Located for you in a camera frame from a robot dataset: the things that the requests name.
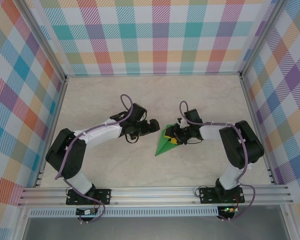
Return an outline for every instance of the robotic arm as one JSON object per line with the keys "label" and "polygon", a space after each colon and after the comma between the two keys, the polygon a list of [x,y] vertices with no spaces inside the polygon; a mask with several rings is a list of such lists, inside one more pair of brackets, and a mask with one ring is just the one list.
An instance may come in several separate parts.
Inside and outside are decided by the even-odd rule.
{"label": "robotic arm", "polygon": [[104,126],[90,131],[87,131],[87,129],[70,131],[68,128],[61,130],[45,157],[46,161],[59,172],[70,143],[74,138],[83,133],[73,143],[66,158],[61,176],[78,192],[90,198],[94,198],[96,196],[96,188],[81,170],[86,149],[93,148],[107,140],[120,138],[122,136],[125,136],[127,142],[135,143],[139,137],[154,133],[160,129],[156,119],[151,119],[148,123],[146,120],[147,110],[142,106],[133,103],[131,115],[127,118],[130,110],[131,109],[128,109],[127,111],[111,116],[103,123]]}
{"label": "robotic arm", "polygon": [[[246,121],[239,121],[234,126],[244,140],[248,166],[252,166],[264,155],[264,148]],[[216,180],[214,189],[205,189],[200,201],[201,203],[231,203],[233,196],[244,201],[238,178],[245,169],[245,154],[243,145],[233,127],[222,123],[203,123],[197,110],[193,109],[185,112],[184,118],[178,118],[178,123],[166,130],[165,137],[170,138],[170,142],[177,145],[190,144],[188,141],[191,138],[200,141],[222,141],[229,165],[225,173]]]}

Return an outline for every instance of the aluminum rail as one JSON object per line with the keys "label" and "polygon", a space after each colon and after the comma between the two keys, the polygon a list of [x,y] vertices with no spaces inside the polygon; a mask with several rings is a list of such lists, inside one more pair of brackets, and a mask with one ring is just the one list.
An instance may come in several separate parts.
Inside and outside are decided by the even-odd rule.
{"label": "aluminum rail", "polygon": [[[290,205],[292,196],[286,185],[255,185],[256,197],[253,205]],[[197,186],[183,187],[112,187],[111,207],[187,207],[187,206],[226,206],[229,204],[200,204],[195,196]],[[249,187],[243,187],[245,203],[253,197]],[[70,208],[66,205],[66,188],[25,188],[19,201],[19,208]]]}

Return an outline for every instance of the green triangular object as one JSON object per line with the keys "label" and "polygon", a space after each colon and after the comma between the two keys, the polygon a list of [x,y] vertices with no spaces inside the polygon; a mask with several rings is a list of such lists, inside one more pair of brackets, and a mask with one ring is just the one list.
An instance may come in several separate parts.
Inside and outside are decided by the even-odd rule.
{"label": "green triangular object", "polygon": [[173,143],[169,142],[169,138],[165,137],[166,129],[173,126],[173,125],[174,124],[167,125],[165,127],[165,129],[162,130],[161,135],[160,135],[159,144],[158,144],[158,147],[156,149],[155,156],[158,156],[159,154],[163,154],[164,152],[166,152],[168,150],[171,150],[171,149],[178,146],[176,144],[173,144]]}

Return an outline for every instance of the black bracket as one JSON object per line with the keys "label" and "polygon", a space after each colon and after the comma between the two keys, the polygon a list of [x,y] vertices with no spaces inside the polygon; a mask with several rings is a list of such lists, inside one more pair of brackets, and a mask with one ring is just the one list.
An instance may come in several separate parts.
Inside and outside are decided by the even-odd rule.
{"label": "black bracket", "polygon": [[238,188],[238,191],[233,193],[228,197],[224,197],[221,201],[216,189],[214,187],[201,187],[199,188],[199,197],[201,204],[243,204],[245,202],[244,192],[241,187]]}
{"label": "black bracket", "polygon": [[[111,189],[95,189],[93,196],[89,196],[93,199],[99,200],[104,205],[110,204]],[[67,192],[66,205],[94,205],[95,202],[85,197],[80,196],[74,190],[70,189]]]}

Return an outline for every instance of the plaid wall panel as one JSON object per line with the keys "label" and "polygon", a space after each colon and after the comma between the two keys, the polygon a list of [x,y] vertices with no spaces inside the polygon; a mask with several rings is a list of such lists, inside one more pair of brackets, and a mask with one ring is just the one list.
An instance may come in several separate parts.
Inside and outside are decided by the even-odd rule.
{"label": "plaid wall panel", "polygon": [[296,202],[300,230],[300,0],[290,0],[247,85],[276,175]]}
{"label": "plaid wall panel", "polygon": [[0,240],[35,177],[61,80],[12,0],[0,0]]}
{"label": "plaid wall panel", "polygon": [[252,41],[249,45],[249,48],[248,48],[248,50],[246,51],[246,53],[244,55],[243,61],[241,62],[241,65],[240,65],[239,70],[238,70],[239,72],[242,72],[242,70],[243,70],[243,68],[244,68],[244,66],[247,62],[247,59],[249,58],[252,49],[255,47],[257,41],[259,40],[260,34],[263,32],[263,30],[266,26],[266,22],[269,19],[269,17],[271,16],[271,13],[272,13],[272,11],[274,9],[274,6],[275,6],[277,1],[278,0],[271,0],[271,3],[270,3],[268,9],[265,12],[265,15],[263,16],[263,19],[262,19],[257,31],[255,32],[255,34],[253,36],[253,39],[252,39]]}
{"label": "plaid wall panel", "polygon": [[262,7],[271,4],[271,0],[27,1],[64,68],[76,75],[237,72],[262,21]]}

